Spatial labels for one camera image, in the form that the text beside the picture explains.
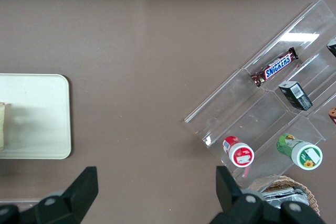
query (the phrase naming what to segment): brown table surface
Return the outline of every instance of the brown table surface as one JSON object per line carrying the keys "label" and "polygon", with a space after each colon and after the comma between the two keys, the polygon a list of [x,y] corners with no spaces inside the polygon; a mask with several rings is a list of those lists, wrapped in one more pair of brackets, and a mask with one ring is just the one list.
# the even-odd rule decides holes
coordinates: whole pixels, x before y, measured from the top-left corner
{"label": "brown table surface", "polygon": [[[97,166],[83,223],[209,223],[220,161],[183,119],[317,0],[0,0],[0,72],[71,83],[72,154],[0,160],[0,198],[41,198]],[[325,0],[336,13],[336,0]],[[334,211],[334,147],[287,175]]]}

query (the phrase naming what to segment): clear acrylic organizer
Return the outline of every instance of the clear acrylic organizer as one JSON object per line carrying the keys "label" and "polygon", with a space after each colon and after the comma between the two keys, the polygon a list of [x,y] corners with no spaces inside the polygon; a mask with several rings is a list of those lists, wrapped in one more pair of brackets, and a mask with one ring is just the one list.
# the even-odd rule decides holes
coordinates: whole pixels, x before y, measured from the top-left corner
{"label": "clear acrylic organizer", "polygon": [[[310,5],[185,119],[242,188],[263,191],[293,164],[276,149],[280,135],[317,144],[336,132],[328,116],[336,106],[336,57],[326,48],[333,29],[336,17],[325,2]],[[291,47],[299,59],[257,87],[251,74]],[[308,111],[292,107],[278,88],[283,81],[298,81],[313,106]],[[250,166],[238,168],[224,153],[223,140],[230,135],[254,150]]]}

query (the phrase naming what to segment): candy bar wrapper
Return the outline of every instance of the candy bar wrapper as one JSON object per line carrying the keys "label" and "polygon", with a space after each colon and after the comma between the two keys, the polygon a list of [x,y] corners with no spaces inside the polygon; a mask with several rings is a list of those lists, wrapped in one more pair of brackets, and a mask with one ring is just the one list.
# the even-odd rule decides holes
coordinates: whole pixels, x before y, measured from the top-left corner
{"label": "candy bar wrapper", "polygon": [[306,192],[299,186],[270,191],[262,195],[269,204],[279,209],[281,204],[285,201],[298,201],[309,205]]}
{"label": "candy bar wrapper", "polygon": [[259,72],[252,74],[251,78],[254,83],[259,87],[266,80],[271,78],[273,75],[275,75],[284,67],[288,66],[291,62],[297,59],[299,59],[299,57],[296,54],[294,47],[291,47],[280,57],[277,57],[273,61],[269,62]]}

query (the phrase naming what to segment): white label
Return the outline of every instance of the white label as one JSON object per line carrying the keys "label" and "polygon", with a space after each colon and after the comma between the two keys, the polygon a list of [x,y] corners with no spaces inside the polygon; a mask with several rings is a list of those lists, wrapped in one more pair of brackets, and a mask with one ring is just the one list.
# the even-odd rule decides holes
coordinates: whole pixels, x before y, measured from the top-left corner
{"label": "white label", "polygon": [[291,87],[290,90],[293,92],[295,98],[299,98],[304,95],[303,91],[300,89],[299,85],[297,84]]}
{"label": "white label", "polygon": [[308,156],[310,156],[311,160],[313,160],[315,164],[320,161],[321,158],[319,157],[319,155],[317,155],[316,151],[313,148],[309,148],[305,150],[305,152]]}
{"label": "white label", "polygon": [[224,140],[223,142],[223,148],[224,148],[224,152],[227,152],[227,150],[230,148],[230,145],[227,141]]}
{"label": "white label", "polygon": [[250,156],[245,155],[245,156],[238,157],[237,162],[239,164],[244,164],[244,163],[250,162]]}

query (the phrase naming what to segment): black object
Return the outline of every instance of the black object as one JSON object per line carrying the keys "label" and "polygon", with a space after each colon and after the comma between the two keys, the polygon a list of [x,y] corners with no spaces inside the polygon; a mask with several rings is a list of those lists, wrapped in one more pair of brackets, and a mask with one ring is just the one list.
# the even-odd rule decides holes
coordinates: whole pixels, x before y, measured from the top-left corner
{"label": "black object", "polygon": [[277,209],[256,195],[243,194],[225,166],[217,166],[216,191],[223,212],[210,224],[325,224],[303,203],[288,201]]}
{"label": "black object", "polygon": [[336,57],[336,39],[332,39],[331,41],[329,41],[327,44],[327,48]]}
{"label": "black object", "polygon": [[86,167],[61,196],[41,200],[26,211],[0,206],[0,224],[78,224],[98,194],[96,167]]}
{"label": "black object", "polygon": [[309,97],[297,81],[284,81],[279,85],[279,88],[294,108],[307,111],[313,106]]}

